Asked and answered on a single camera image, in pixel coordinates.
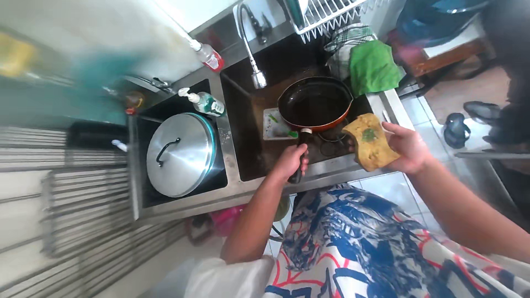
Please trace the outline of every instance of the black pan handle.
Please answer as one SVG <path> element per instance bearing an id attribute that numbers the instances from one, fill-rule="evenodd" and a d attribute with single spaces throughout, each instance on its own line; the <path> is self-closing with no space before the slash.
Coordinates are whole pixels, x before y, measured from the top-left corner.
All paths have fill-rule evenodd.
<path id="1" fill-rule="evenodd" d="M 304 143 L 307 144 L 307 141 L 309 140 L 312 134 L 312 130 L 310 130 L 309 128 L 303 128 L 298 135 L 298 145 L 300 146 Z M 291 177 L 289 177 L 289 179 L 287 179 L 289 183 L 300 183 L 300 180 L 302 179 L 302 159 L 304 159 L 304 156 L 304 154 L 300 156 L 300 166 L 298 167 L 296 172 Z"/>
<path id="2" fill-rule="evenodd" d="M 174 142 L 167 143 L 162 150 L 160 150 L 160 153 L 156 156 L 156 162 L 158 163 L 158 166 L 161 168 L 164 165 L 164 162 L 160 160 L 160 156 L 162 156 L 162 153 L 169 147 L 169 145 L 178 144 L 180 142 L 180 138 L 176 138 Z"/>

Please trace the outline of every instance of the person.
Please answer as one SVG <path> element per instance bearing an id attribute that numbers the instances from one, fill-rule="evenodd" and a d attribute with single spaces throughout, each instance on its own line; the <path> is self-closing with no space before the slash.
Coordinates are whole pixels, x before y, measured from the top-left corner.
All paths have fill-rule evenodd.
<path id="1" fill-rule="evenodd" d="M 339 184 L 295 200 L 279 255 L 264 256 L 282 189 L 307 154 L 305 144 L 290 146 L 242 212 L 220 259 L 193 270 L 185 295 L 530 297 L 530 235 L 452 176 L 418 133 L 382 125 L 401 155 L 387 167 L 408 176 L 448 237 L 430 233 L 390 201 Z M 307 165 L 303 158 L 302 173 Z"/>

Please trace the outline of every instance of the sponge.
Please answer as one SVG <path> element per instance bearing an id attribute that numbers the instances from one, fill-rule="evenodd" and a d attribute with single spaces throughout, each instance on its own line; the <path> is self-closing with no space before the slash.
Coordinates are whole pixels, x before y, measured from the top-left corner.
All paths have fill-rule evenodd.
<path id="1" fill-rule="evenodd" d="M 400 157 L 390 149 L 381 123 L 372 113 L 358 116 L 342 132 L 355 139 L 357 161 L 368 172 L 382 168 Z"/>

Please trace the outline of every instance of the dish rack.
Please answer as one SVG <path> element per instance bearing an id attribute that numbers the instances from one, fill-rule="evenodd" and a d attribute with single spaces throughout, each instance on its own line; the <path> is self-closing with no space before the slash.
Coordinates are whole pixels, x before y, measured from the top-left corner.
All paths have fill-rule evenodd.
<path id="1" fill-rule="evenodd" d="M 299 3 L 307 1 L 305 13 L 299 11 Z M 360 17 L 368 11 L 379 8 L 393 0 L 284 0 L 289 13 L 291 24 L 295 32 L 302 37 L 304 43 L 309 42 L 311 37 L 331 36 L 331 32 L 349 21 Z M 298 10 L 298 17 L 302 15 L 302 22 L 296 24 L 294 18 Z"/>

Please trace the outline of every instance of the faucet head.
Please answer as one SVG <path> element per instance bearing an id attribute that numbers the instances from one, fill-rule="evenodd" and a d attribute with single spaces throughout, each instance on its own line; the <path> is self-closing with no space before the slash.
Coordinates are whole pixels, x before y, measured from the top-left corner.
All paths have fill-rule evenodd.
<path id="1" fill-rule="evenodd" d="M 265 75 L 260 70 L 254 71 L 252 74 L 252 82 L 256 89 L 261 89 L 267 86 Z"/>

